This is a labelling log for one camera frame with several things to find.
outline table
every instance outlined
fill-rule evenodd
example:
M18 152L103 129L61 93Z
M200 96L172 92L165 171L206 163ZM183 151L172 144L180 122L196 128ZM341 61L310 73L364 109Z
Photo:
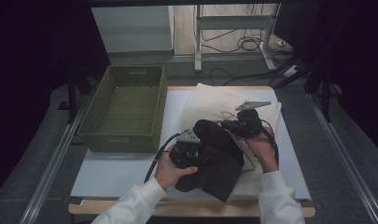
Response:
M193 88L169 87L161 144L178 130L179 119ZM270 87L229 87L229 89L277 102ZM310 201L311 196L281 115L277 122L275 140L280 148L280 167L284 170L287 183L296 190L299 202ZM81 205L70 204L69 211L75 215L102 213L133 184L143 183L154 155L155 153L149 153L138 157L133 154L88 151L71 192L72 197L82 198L84 201ZM313 207L303 208L303 211L308 217L315 214ZM222 203L199 189L182 193L174 188L168 189L168 196L157 204L154 213L154 216L167 217L257 217L258 215L259 205L255 198L234 198L232 195L227 203Z

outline green basket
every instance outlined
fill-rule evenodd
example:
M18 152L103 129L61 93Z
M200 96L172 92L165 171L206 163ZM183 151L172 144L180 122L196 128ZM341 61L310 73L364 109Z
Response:
M108 66L77 135L91 151L157 151L167 89L163 66Z

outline white cloth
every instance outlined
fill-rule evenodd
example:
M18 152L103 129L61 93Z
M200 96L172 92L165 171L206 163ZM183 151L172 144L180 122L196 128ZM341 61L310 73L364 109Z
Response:
M267 102L257 96L199 83L192 91L189 101L184 108L180 122L180 131L183 132L187 129L192 129L199 119L216 121L222 120L223 115L226 117L233 116L231 119L236 119L238 111L235 110L235 107L243 104L245 101ZM272 103L256 108L259 118L269 122L274 133L276 133L276 123L281 112L281 107L281 103ZM242 173L231 195L256 197L259 194L259 174L262 173L261 166L244 143L237 144L245 151L246 156L244 157L245 164Z
M281 171L260 175L260 222L262 224L302 224L302 211L294 200ZM157 180L151 177L142 186L133 186L111 208L99 215L93 224L141 224L154 212L156 203L165 197Z

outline wall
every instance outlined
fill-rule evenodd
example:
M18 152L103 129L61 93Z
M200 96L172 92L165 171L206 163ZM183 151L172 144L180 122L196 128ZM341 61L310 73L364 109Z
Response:
M171 10L168 6L94 7L92 13L110 53L172 50Z

